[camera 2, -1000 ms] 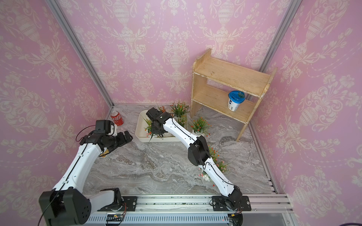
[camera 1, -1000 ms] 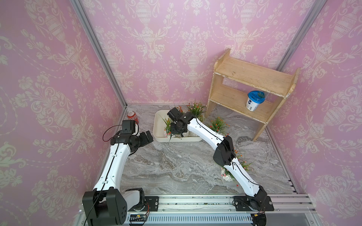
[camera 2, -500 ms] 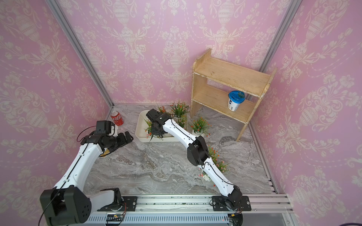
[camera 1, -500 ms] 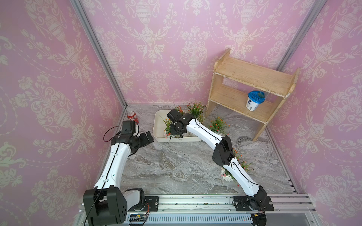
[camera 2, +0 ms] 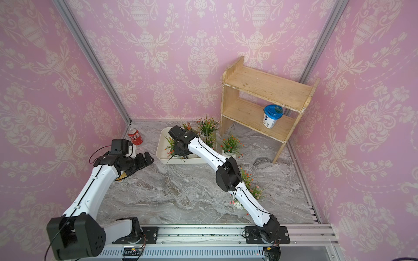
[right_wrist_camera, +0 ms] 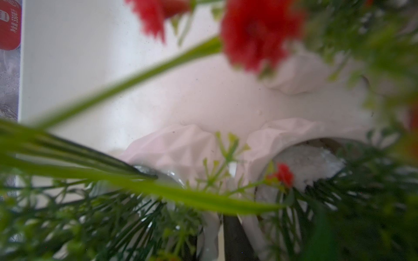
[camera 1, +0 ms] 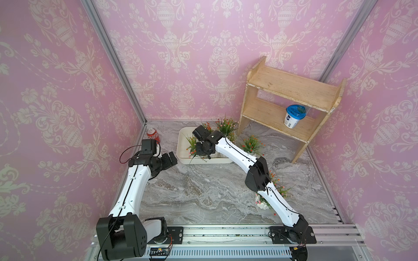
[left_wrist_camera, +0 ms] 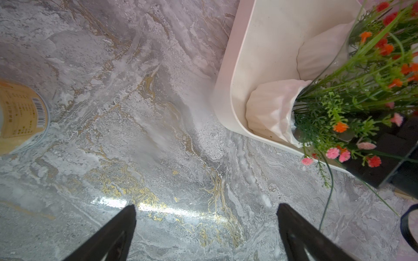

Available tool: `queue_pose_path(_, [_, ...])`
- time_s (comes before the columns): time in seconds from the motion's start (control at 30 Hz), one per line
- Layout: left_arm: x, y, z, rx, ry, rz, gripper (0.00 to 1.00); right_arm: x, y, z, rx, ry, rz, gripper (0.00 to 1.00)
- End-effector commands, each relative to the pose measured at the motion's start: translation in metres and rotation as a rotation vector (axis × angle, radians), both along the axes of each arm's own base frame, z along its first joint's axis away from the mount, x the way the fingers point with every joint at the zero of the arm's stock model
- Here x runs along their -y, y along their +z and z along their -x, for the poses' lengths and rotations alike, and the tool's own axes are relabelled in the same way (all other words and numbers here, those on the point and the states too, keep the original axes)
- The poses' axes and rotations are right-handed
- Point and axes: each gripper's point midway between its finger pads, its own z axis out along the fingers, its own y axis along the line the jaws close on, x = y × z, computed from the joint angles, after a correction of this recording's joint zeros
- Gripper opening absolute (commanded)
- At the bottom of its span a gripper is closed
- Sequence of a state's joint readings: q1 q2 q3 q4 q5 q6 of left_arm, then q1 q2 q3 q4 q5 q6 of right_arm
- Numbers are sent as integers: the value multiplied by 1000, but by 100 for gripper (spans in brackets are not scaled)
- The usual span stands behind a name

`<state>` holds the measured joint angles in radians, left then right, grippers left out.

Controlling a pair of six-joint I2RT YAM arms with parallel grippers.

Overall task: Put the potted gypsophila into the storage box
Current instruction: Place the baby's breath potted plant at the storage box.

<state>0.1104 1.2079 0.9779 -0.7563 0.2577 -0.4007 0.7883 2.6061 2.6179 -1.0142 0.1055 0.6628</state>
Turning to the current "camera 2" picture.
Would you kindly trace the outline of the red flower pot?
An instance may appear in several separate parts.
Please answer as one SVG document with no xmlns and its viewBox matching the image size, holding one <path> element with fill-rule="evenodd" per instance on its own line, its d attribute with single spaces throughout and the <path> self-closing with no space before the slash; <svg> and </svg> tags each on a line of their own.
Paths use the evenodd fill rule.
<svg viewBox="0 0 418 261">
<path fill-rule="evenodd" d="M 183 123 L 182 123 L 182 128 L 183 128 L 186 132 L 188 132 L 188 131 L 192 131 L 192 130 L 193 130 L 193 127 L 192 127 L 192 125 L 191 125 L 191 123 L 190 123 L 190 122 L 183 122 Z"/>
</svg>

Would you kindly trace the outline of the pink flower pot mid-right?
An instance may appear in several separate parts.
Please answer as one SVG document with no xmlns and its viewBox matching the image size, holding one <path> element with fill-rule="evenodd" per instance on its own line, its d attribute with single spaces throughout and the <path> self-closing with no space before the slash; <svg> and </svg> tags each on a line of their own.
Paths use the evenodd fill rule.
<svg viewBox="0 0 418 261">
<path fill-rule="evenodd" d="M 167 153 L 168 159 L 171 160 L 173 158 L 180 159 L 185 161 L 186 158 L 183 155 L 179 155 L 175 153 L 175 141 L 173 138 L 165 137 L 166 141 L 168 142 L 167 147 L 164 149 Z"/>
</svg>

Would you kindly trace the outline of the orange flower pot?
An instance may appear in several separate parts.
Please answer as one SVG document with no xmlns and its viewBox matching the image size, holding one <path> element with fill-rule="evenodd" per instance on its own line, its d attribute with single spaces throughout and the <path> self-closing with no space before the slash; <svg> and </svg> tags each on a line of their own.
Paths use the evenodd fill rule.
<svg viewBox="0 0 418 261">
<path fill-rule="evenodd" d="M 226 138 L 223 138 L 222 142 L 220 143 L 220 146 L 225 156 L 234 157 L 234 158 L 243 157 L 243 154 L 241 153 L 241 149 L 243 148 L 244 145 L 233 134 L 230 134 Z"/>
</svg>

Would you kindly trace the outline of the large pink flower pot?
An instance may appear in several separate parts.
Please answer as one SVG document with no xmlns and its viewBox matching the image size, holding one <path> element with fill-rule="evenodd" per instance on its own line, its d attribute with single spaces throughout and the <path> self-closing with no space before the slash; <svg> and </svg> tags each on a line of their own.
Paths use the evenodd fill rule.
<svg viewBox="0 0 418 261">
<path fill-rule="evenodd" d="M 248 173 L 246 170 L 240 168 L 241 171 L 241 178 L 246 185 L 246 188 L 249 190 L 249 192 L 252 194 L 252 196 L 256 200 L 260 200 L 264 198 L 263 195 L 263 189 L 260 188 L 260 186 L 255 182 L 255 179 L 252 174 Z M 243 205 L 239 202 L 237 199 L 233 199 L 231 202 L 233 206 L 237 209 L 244 209 Z"/>
</svg>

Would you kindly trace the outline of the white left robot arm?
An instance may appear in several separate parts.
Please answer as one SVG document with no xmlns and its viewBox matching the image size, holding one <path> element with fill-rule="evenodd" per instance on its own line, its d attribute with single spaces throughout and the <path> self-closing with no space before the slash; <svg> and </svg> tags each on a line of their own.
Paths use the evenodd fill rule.
<svg viewBox="0 0 418 261">
<path fill-rule="evenodd" d="M 136 153 L 131 141 L 112 140 L 111 149 L 94 160 L 91 175 L 74 202 L 62 216 L 47 224 L 50 244 L 46 251 L 58 261 L 78 261 L 99 256 L 109 244 L 145 245 L 147 238 L 136 217 L 122 218 L 104 227 L 96 219 L 110 185 L 153 162 L 149 152 Z"/>
</svg>

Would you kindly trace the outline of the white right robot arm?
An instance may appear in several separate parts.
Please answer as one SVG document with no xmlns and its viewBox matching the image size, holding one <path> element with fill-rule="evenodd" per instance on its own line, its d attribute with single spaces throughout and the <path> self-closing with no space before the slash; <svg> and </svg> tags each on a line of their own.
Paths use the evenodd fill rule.
<svg viewBox="0 0 418 261">
<path fill-rule="evenodd" d="M 266 211 L 246 187 L 235 158 L 219 154 L 193 131 L 185 131 L 176 125 L 169 130 L 174 140 L 174 154 L 188 156 L 196 154 L 205 160 L 216 172 L 216 184 L 225 192 L 230 193 L 244 207 L 254 224 L 260 230 L 260 237 L 267 243 L 279 241 L 279 228 L 275 215 Z"/>
</svg>

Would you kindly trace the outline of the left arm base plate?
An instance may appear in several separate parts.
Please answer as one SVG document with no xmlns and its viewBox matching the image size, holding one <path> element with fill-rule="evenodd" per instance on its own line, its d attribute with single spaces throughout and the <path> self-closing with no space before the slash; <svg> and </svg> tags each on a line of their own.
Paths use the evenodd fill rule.
<svg viewBox="0 0 418 261">
<path fill-rule="evenodd" d="M 112 244 L 155 245 L 157 241 L 158 231 L 159 227 L 157 226 L 134 228 L 128 236 L 124 236 L 112 242 Z"/>
</svg>

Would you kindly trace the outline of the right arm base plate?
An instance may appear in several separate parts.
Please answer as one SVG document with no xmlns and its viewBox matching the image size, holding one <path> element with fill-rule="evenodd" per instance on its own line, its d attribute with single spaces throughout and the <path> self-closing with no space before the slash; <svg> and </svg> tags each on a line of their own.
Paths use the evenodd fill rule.
<svg viewBox="0 0 418 261">
<path fill-rule="evenodd" d="M 261 235 L 261 228 L 257 226 L 246 226 L 244 231 L 241 233 L 241 236 L 246 240 L 247 244 L 270 244 L 270 245 L 280 245 L 280 244 L 289 244 L 290 234 L 287 227 L 280 226 L 278 232 L 272 239 L 267 239 Z"/>
</svg>

